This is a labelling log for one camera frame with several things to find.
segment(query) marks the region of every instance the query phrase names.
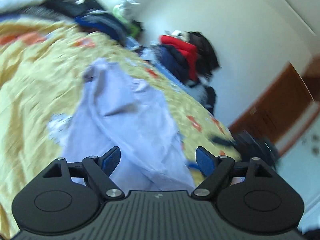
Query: triangular cutout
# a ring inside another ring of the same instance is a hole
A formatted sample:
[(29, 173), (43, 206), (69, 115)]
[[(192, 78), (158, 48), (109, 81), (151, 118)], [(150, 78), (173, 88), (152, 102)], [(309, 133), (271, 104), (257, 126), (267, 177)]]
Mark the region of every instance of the triangular cutout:
[(56, 178), (56, 177), (61, 177), (62, 172), (61, 172), (61, 166), (60, 164), (55, 164), (51, 167), (49, 171), (47, 171), (46, 174), (43, 175), (44, 178)]
[(272, 175), (262, 165), (258, 165), (256, 167), (255, 177), (272, 178)]

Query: gray gripper base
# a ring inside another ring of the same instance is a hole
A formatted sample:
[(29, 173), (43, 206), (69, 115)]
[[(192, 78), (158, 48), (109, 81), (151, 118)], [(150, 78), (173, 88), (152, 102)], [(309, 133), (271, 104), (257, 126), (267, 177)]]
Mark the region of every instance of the gray gripper base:
[(207, 201), (191, 199), (186, 191), (132, 191), (128, 198), (108, 202), (100, 215), (76, 232), (39, 236), (22, 231), (15, 240), (302, 240), (291, 231), (257, 236), (230, 226)]

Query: red garment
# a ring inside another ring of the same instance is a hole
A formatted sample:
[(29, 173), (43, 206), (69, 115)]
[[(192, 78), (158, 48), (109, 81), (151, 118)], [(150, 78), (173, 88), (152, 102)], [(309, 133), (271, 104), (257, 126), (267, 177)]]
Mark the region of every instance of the red garment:
[(198, 77), (196, 75), (196, 61), (198, 55), (198, 49), (195, 45), (184, 42), (177, 38), (162, 35), (160, 36), (160, 41), (163, 44), (168, 44), (174, 46), (188, 61), (189, 63), (189, 78), (193, 81), (197, 81)]

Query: yellow bedsheet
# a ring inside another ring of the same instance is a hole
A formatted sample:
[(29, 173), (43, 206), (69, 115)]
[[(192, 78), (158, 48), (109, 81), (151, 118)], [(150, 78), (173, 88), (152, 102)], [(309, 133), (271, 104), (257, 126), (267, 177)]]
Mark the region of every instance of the yellow bedsheet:
[[(82, 72), (98, 57), (119, 62), (132, 77), (145, 79), (163, 91), (171, 115), (184, 136), (188, 159), (195, 160), (198, 146), (216, 156), (226, 154), (239, 159), (236, 151), (208, 141), (211, 134), (231, 137), (221, 123), (156, 68), (146, 65), (107, 35), (82, 33), (76, 25), (63, 22), (0, 23), (0, 36), (33, 31), (50, 35), (47, 40), (32, 45), (18, 39), (0, 46), (0, 234), (3, 237), (8, 239), (18, 232), (11, 213), (15, 195), (61, 152), (60, 146), (48, 138), (48, 121), (53, 114), (74, 113), (82, 92)], [(84, 37), (90, 38), (95, 46), (77, 46)]]

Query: light purple garment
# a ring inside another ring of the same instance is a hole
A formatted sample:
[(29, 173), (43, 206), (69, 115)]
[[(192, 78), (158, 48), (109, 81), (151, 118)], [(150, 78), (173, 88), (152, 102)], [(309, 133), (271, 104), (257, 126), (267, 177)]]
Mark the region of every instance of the light purple garment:
[(180, 136), (161, 91), (99, 58), (84, 74), (84, 91), (63, 155), (79, 162), (119, 146), (121, 160), (110, 178), (129, 190), (188, 190)]

